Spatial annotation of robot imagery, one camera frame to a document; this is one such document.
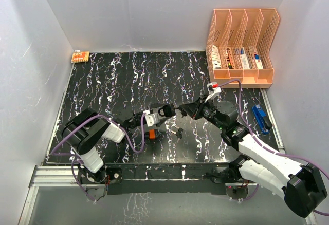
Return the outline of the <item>black head key set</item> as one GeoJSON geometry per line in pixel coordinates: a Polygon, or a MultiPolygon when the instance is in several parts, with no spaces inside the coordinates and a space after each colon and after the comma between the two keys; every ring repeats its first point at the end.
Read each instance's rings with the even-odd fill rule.
{"type": "Polygon", "coordinates": [[[177,107],[177,108],[175,108],[175,110],[179,111],[180,114],[182,115],[182,117],[186,117],[187,116],[187,113],[186,113],[186,111],[184,109],[177,107]]]}

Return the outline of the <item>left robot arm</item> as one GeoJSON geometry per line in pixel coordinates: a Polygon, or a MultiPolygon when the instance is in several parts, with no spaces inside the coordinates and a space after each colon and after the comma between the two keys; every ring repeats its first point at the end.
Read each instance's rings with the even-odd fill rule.
{"type": "Polygon", "coordinates": [[[135,113],[129,119],[110,121],[87,108],[65,124],[62,138],[77,153],[78,160],[83,162],[86,169],[84,175],[89,181],[101,183],[106,177],[106,167],[96,150],[100,139],[120,143],[128,138],[131,129],[140,127],[144,130],[145,125],[148,128],[159,127],[174,115],[173,104],[150,104],[147,110],[135,113]]]}

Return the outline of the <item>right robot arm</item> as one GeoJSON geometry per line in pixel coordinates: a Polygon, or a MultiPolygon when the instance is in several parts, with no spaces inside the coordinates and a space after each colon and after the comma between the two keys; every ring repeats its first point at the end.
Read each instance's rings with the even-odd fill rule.
{"type": "Polygon", "coordinates": [[[327,198],[320,170],[314,164],[303,165],[269,147],[238,121],[231,102],[213,105],[206,98],[180,105],[184,116],[206,119],[221,130],[223,141],[241,155],[231,163],[229,176],[235,182],[244,179],[257,183],[281,197],[298,216],[307,217],[327,198]]]}

